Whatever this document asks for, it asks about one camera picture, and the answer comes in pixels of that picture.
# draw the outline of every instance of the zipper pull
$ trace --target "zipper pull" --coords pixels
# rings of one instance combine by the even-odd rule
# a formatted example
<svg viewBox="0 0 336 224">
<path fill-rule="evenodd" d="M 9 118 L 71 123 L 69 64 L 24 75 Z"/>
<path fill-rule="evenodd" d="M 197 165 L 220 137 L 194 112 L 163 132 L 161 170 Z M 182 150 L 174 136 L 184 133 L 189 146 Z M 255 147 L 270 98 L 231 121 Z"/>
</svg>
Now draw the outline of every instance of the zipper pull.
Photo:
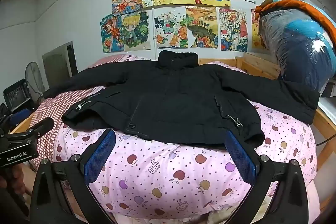
<svg viewBox="0 0 336 224">
<path fill-rule="evenodd" d="M 226 116 L 228 116 L 228 117 L 230 117 L 233 121 L 234 121 L 234 123 L 235 123 L 235 125 L 237 126 L 237 128 L 239 128 L 239 127 L 242 127 L 243 125 L 242 125 L 242 123 L 239 121 L 239 119 L 238 118 L 234 118 L 234 117 L 231 117 L 230 115 L 228 115 L 228 114 L 226 114 Z"/>
<path fill-rule="evenodd" d="M 80 109 L 82 109 L 82 107 L 85 105 L 85 104 L 87 104 L 87 103 L 90 103 L 91 101 L 83 101 L 83 103 L 81 103 L 81 104 L 79 104 L 77 107 L 76 107 L 76 110 L 78 109 L 78 110 L 80 110 Z"/>
</svg>

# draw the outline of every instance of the red and white checkered fabric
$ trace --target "red and white checkered fabric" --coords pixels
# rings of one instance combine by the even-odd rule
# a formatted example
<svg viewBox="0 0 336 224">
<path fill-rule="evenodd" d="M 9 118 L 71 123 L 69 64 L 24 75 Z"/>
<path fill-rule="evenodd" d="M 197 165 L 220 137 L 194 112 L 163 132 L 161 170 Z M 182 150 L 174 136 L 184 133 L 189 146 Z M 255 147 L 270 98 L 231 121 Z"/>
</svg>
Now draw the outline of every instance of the red and white checkered fabric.
<svg viewBox="0 0 336 224">
<path fill-rule="evenodd" d="M 111 55 L 98 60 L 89 68 L 106 63 L 133 61 L 134 59 L 136 59 L 136 56 L 134 55 Z M 37 151 L 39 156 L 31 160 L 31 163 L 36 170 L 38 169 L 41 160 L 44 158 L 48 158 L 51 162 L 53 162 L 54 144 L 62 123 L 62 115 L 69 109 L 70 106 L 89 96 L 94 90 L 95 88 L 61 93 L 53 99 L 46 99 L 35 111 L 30 126 L 33 126 L 46 117 L 51 117 L 54 120 L 53 129 L 38 140 Z"/>
</svg>

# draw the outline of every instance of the jacket collar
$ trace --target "jacket collar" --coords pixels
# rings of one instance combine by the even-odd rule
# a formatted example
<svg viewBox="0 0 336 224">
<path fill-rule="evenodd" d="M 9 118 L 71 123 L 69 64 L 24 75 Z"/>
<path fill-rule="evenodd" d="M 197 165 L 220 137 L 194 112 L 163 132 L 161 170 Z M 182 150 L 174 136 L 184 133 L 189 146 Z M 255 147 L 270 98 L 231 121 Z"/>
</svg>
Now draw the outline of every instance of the jacket collar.
<svg viewBox="0 0 336 224">
<path fill-rule="evenodd" d="M 162 51 L 159 54 L 157 65 L 167 69 L 194 68 L 198 66 L 198 55 L 194 52 Z"/>
</svg>

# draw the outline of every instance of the jacket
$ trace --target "jacket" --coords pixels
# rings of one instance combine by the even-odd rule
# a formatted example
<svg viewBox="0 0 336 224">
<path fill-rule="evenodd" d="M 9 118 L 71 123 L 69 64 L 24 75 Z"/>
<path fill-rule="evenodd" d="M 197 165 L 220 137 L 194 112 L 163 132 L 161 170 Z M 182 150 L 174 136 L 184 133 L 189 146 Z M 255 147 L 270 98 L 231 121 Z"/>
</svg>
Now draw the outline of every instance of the jacket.
<svg viewBox="0 0 336 224">
<path fill-rule="evenodd" d="M 115 128 L 164 143 L 224 149 L 227 130 L 254 148 L 264 141 L 256 109 L 247 101 L 312 124 L 319 93 L 215 64 L 198 65 L 196 53 L 162 51 L 158 61 L 108 63 L 86 69 L 47 98 L 104 85 L 62 116 L 77 130 Z"/>
</svg>

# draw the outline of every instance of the blue gripper pad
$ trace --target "blue gripper pad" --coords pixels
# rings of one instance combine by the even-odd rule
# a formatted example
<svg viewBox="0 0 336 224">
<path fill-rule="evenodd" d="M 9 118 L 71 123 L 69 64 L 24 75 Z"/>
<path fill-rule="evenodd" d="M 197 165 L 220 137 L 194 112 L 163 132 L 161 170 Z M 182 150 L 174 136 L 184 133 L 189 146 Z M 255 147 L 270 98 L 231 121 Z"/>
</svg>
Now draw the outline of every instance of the blue gripper pad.
<svg viewBox="0 0 336 224">
<path fill-rule="evenodd" d="M 230 130 L 224 136 L 225 147 L 237 166 L 241 178 L 252 185 L 257 177 L 256 166 Z"/>
<path fill-rule="evenodd" d="M 86 185 L 97 180 L 115 145 L 116 134 L 110 130 L 85 165 L 84 181 Z"/>
</svg>

